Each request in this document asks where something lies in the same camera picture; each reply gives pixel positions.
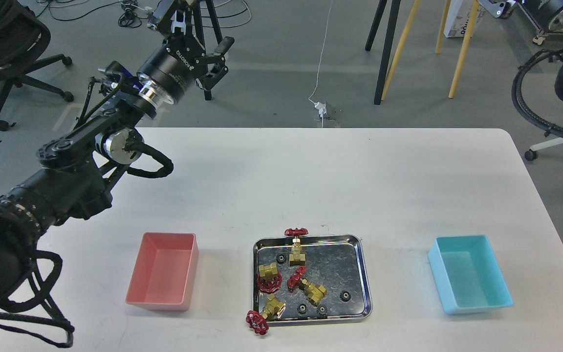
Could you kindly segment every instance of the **chair wheel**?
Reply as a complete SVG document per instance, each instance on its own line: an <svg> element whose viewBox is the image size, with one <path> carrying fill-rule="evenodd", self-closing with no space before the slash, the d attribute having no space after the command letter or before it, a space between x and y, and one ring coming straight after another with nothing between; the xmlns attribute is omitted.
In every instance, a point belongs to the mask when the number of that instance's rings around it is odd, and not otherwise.
<svg viewBox="0 0 563 352"><path fill-rule="evenodd" d="M73 101L73 94L71 94L70 91L65 91L65 93L62 96L65 99L65 102L70 103Z"/></svg>
<svg viewBox="0 0 563 352"><path fill-rule="evenodd" d="M536 153L535 150L527 150L525 152L525 159L532 161L532 160L536 160L538 158L538 153Z"/></svg>
<svg viewBox="0 0 563 352"><path fill-rule="evenodd" d="M0 131L7 131L10 129L10 125L7 121L0 120Z"/></svg>

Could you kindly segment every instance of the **pink plastic bin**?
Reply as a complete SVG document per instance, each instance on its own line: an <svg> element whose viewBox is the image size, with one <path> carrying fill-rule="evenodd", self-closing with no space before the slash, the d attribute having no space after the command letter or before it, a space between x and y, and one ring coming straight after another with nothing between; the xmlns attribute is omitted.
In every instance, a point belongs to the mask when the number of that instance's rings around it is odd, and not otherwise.
<svg viewBox="0 0 563 352"><path fill-rule="evenodd" d="M149 310L188 310L198 256L195 234L145 233L125 303Z"/></svg>

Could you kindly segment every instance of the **light blue plastic bin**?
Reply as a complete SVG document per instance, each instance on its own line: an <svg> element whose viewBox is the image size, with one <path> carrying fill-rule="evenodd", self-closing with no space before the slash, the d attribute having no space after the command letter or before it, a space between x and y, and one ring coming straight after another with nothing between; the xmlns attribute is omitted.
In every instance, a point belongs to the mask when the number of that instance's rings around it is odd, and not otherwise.
<svg viewBox="0 0 563 352"><path fill-rule="evenodd" d="M514 305L485 235L436 238L428 256L446 314Z"/></svg>

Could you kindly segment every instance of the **yellow wooden leg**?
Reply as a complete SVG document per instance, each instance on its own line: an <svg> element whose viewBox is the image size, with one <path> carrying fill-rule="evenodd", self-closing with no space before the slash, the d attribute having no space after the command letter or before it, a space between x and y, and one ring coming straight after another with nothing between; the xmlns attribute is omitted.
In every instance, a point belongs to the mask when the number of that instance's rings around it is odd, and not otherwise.
<svg viewBox="0 0 563 352"><path fill-rule="evenodd" d="M418 10L418 5L420 5L420 0L414 0L414 3L411 5L410 15L407 18L407 22L405 23L403 33L401 33L401 38L397 44L397 50L395 50L395 56L392 59L392 63L390 65L388 74L386 76L386 82L384 83L384 91L382 92L382 101L384 100L384 98L386 97L386 93L388 92L390 81L392 80L392 76L397 67L398 60L401 57L401 52L403 51L403 47L405 46L407 36L410 33L411 24L414 22L414 18L416 17L416 10Z"/></svg>
<svg viewBox="0 0 563 352"><path fill-rule="evenodd" d="M449 6L451 0L446 0L444 3L444 10L442 10L442 20L440 22L440 31L438 31L438 42L436 43L436 54L440 54L442 49L442 38L444 38L444 26L447 25L447 15L449 14Z"/></svg>
<svg viewBox="0 0 563 352"><path fill-rule="evenodd" d="M471 8L471 15L469 16L469 23L468 26L466 27L466 32L464 33L464 41L462 42L460 57L457 59L457 66L455 67L453 82L451 82L451 90L449 90L449 98L453 98L455 96L457 83L460 82L460 75L462 74L464 60L466 59L466 53L469 51L471 36L473 35L473 30L475 29L476 14L478 10L479 10L479 2L474 1L473 6Z"/></svg>

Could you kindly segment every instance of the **red valve handwheel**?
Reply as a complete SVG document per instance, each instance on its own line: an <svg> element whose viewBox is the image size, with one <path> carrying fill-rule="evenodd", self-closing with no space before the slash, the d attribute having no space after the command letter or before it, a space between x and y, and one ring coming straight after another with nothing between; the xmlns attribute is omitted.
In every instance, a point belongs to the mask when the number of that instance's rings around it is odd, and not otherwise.
<svg viewBox="0 0 563 352"><path fill-rule="evenodd" d="M248 311L246 314L246 322L256 334L264 335L268 331L266 319L255 310Z"/></svg>
<svg viewBox="0 0 563 352"><path fill-rule="evenodd" d="M301 229L288 229L284 232L284 236L303 236L308 234L308 230L304 227Z"/></svg>
<svg viewBox="0 0 563 352"><path fill-rule="evenodd" d="M307 269L308 269L307 267L301 265L300 267L297 268L297 270L295 270L295 273L292 274L292 276L290 276L290 279L288 279L289 290L295 289L295 286L297 285L297 283L299 283L299 280L303 278L303 275L305 274L305 271Z"/></svg>
<svg viewBox="0 0 563 352"><path fill-rule="evenodd" d="M257 276L255 282L258 284L260 290L264 293L273 293L282 286L282 274L277 273L277 276L270 281L263 280L260 275Z"/></svg>

